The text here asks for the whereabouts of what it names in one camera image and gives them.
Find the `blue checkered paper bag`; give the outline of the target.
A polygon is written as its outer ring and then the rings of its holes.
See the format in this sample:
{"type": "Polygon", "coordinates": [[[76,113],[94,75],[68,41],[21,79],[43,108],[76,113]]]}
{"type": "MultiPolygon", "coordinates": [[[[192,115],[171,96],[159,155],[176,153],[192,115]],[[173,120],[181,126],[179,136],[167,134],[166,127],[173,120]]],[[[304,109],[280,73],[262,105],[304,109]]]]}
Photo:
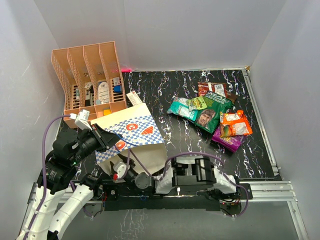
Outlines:
{"type": "Polygon", "coordinates": [[[134,156],[140,160],[135,162],[137,173],[149,172],[154,174],[164,167],[167,159],[165,141],[146,104],[141,103],[121,111],[97,118],[91,121],[102,129],[122,136],[116,146],[106,152],[96,152],[96,162],[102,170],[111,174],[110,162],[120,160],[118,154],[134,156]]]}

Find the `teal foxs candy bag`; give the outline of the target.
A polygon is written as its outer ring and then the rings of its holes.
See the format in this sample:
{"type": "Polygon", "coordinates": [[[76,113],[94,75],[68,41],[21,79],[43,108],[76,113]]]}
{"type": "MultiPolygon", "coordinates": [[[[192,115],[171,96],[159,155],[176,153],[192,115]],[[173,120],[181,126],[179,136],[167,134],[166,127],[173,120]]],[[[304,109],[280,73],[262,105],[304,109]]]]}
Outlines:
{"type": "Polygon", "coordinates": [[[174,114],[194,122],[197,118],[198,111],[189,110],[187,98],[175,96],[166,113],[174,114]]]}

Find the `green snack bag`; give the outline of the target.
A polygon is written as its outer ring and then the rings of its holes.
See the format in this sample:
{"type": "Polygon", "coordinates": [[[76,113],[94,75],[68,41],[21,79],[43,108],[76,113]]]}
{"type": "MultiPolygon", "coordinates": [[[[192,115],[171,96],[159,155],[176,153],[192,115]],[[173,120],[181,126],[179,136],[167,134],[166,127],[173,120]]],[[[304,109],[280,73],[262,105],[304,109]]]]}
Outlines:
{"type": "Polygon", "coordinates": [[[194,124],[212,134],[220,124],[220,114],[234,106],[233,102],[215,92],[208,91],[203,96],[207,108],[199,110],[194,124]]]}

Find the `yellow green snack packet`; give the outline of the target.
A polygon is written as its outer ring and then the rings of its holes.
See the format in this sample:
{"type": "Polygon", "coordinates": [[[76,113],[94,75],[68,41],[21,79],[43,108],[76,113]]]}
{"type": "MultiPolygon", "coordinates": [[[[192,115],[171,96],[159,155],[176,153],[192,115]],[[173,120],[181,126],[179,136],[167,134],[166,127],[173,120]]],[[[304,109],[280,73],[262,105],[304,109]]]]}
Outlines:
{"type": "Polygon", "coordinates": [[[198,96],[198,97],[187,100],[187,105],[188,105],[189,111],[204,110],[208,107],[202,96],[198,96]]]}

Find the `purple snack bag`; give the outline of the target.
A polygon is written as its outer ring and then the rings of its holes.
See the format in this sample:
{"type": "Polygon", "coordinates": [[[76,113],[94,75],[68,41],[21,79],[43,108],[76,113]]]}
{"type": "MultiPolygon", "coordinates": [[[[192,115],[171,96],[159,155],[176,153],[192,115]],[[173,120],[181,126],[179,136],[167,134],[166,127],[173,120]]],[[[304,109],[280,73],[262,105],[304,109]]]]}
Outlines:
{"type": "Polygon", "coordinates": [[[218,143],[230,150],[232,153],[235,153],[245,139],[246,137],[244,135],[221,137],[221,130],[220,127],[218,127],[212,135],[211,142],[218,143]]]}

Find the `orange snack packet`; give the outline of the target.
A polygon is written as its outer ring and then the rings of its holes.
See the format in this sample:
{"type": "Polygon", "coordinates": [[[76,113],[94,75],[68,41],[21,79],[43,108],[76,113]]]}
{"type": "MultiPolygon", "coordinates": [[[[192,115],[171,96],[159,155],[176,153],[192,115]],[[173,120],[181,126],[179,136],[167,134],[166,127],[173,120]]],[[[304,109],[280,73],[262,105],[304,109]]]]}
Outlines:
{"type": "Polygon", "coordinates": [[[220,114],[220,137],[251,135],[253,130],[243,110],[220,114]]]}

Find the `red doritos bag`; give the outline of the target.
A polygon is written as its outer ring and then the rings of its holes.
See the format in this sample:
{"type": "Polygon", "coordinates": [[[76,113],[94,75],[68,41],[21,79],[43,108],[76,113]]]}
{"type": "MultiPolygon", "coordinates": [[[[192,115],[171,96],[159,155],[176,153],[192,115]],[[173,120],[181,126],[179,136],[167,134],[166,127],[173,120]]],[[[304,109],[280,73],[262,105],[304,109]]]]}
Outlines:
{"type": "Polygon", "coordinates": [[[198,97],[203,97],[207,92],[214,92],[220,96],[227,97],[227,89],[225,83],[198,82],[198,97]]]}

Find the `brown kettle chips bag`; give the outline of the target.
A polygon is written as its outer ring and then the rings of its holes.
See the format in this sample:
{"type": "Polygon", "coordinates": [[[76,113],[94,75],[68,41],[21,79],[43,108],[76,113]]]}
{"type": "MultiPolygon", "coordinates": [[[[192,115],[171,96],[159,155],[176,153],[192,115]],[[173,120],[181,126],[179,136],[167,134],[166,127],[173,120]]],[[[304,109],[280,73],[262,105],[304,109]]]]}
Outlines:
{"type": "Polygon", "coordinates": [[[236,102],[237,100],[237,96],[229,91],[225,92],[225,97],[230,100],[233,104],[236,102]]]}

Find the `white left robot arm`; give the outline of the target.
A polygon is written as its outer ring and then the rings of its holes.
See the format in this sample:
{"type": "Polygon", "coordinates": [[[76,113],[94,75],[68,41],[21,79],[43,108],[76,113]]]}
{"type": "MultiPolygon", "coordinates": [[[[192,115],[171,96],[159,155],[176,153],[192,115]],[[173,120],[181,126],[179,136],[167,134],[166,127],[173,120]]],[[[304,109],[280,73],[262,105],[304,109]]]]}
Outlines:
{"type": "Polygon", "coordinates": [[[76,165],[94,152],[111,149],[120,137],[96,123],[77,133],[65,129],[57,134],[52,151],[44,157],[37,179],[34,202],[19,240],[59,240],[66,228],[91,199],[103,195],[102,178],[85,175],[60,210],[60,199],[77,173],[76,165]]]}

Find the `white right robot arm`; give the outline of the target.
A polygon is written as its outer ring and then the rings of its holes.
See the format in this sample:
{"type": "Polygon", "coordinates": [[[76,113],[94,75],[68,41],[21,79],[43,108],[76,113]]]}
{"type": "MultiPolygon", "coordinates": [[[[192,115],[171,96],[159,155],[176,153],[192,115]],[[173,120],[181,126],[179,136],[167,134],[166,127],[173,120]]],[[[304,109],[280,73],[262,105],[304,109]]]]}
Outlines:
{"type": "Polygon", "coordinates": [[[124,157],[111,167],[113,180],[124,180],[130,195],[137,193],[152,198],[169,195],[176,189],[183,194],[205,191],[211,198],[223,196],[224,199],[233,199],[241,192],[235,177],[224,175],[208,156],[173,157],[164,164],[162,172],[153,175],[138,173],[134,167],[135,162],[124,157]]]}

